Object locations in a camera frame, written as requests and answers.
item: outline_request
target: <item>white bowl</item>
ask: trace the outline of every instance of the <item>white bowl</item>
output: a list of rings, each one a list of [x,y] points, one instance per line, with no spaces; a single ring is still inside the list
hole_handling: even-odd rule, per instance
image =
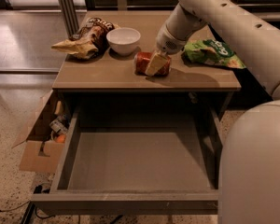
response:
[[[121,56],[128,56],[137,48],[140,40],[140,33],[129,27],[121,27],[107,33],[106,39],[116,53]]]

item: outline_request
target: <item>open drawer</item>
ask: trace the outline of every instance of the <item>open drawer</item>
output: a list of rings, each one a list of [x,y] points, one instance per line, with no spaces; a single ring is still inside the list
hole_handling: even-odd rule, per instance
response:
[[[221,144],[202,106],[186,93],[83,94],[50,193],[32,202],[49,215],[216,213]]]

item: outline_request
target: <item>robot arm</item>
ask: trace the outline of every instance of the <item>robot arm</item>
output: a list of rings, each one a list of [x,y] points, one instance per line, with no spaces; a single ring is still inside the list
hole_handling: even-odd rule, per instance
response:
[[[157,50],[178,53],[195,31],[209,23],[266,92],[280,99],[280,30],[230,0],[178,1],[158,33]]]

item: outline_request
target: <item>green snack bag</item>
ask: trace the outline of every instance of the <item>green snack bag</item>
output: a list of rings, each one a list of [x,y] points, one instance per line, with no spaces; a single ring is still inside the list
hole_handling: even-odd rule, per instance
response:
[[[244,63],[224,42],[216,40],[198,40],[188,42],[184,49],[184,56],[192,63],[226,66],[244,69]]]

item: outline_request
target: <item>cardboard box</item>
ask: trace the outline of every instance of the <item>cardboard box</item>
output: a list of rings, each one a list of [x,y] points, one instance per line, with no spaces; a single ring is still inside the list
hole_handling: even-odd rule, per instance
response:
[[[50,91],[40,99],[35,112],[28,118],[12,147],[25,143],[20,170],[54,174],[63,152],[64,143],[49,140],[52,129],[49,124],[56,119],[54,111],[58,102],[56,91]]]

